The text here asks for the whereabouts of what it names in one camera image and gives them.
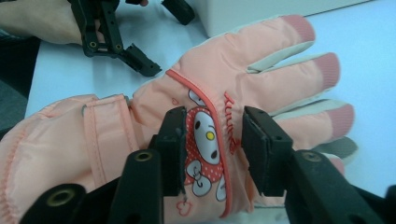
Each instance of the black metal bracket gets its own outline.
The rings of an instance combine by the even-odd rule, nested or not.
[[[257,108],[246,106],[243,122],[253,181],[265,196],[287,192],[290,223],[396,223],[396,186],[385,199],[353,187],[324,155],[294,151],[286,133]]]
[[[121,59],[136,72],[153,77],[161,71],[158,64],[150,60],[136,45],[124,49],[115,12],[120,0],[69,0],[81,32],[82,47],[88,57],[108,56]],[[105,42],[98,40],[95,20],[99,20],[99,31]]]

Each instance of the white surface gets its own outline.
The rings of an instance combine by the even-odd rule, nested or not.
[[[193,3],[206,33],[215,36],[274,15],[307,16],[365,1],[368,0],[197,0]]]
[[[352,103],[356,110],[348,136],[360,149],[346,166],[346,178],[380,196],[396,184],[395,12],[396,1],[378,0],[307,17],[317,33],[317,43],[307,53],[333,51],[342,65],[339,85],[324,97]],[[134,41],[163,70],[206,39],[198,20],[186,27],[179,25],[156,1],[150,1],[147,8],[121,5],[117,13],[124,45]],[[147,80],[121,61],[87,58],[79,47],[43,43],[26,116],[77,94],[131,96]],[[267,215],[258,211],[250,217]]]

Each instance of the red stitching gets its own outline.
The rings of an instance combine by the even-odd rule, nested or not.
[[[228,141],[230,143],[229,148],[230,152],[233,155],[238,145],[238,142],[233,138],[233,105],[235,104],[235,100],[227,93],[224,92],[224,113],[226,118],[226,125],[227,125],[227,134],[228,134]]]

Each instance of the puffy pink fabric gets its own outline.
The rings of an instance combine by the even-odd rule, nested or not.
[[[165,113],[181,105],[188,110],[186,194],[164,199],[165,222],[226,217],[251,211],[254,203],[281,205],[283,198],[260,195],[249,176],[243,108],[281,111],[334,87],[340,69],[333,53],[280,68],[268,63],[303,51],[314,39],[303,17],[260,21],[191,49],[131,101],[76,96],[23,120],[0,144],[0,222],[18,222],[56,185],[78,183],[91,191],[118,177],[126,156],[146,148]],[[270,60],[250,74],[248,67],[261,59]],[[347,134],[353,117],[344,104],[277,122],[294,149],[309,149]]]

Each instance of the gray fabric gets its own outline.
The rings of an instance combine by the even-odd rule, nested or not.
[[[351,156],[356,154],[358,151],[358,146],[350,138],[343,137],[333,142],[314,147],[312,150],[321,153],[333,154],[343,161],[346,161]]]

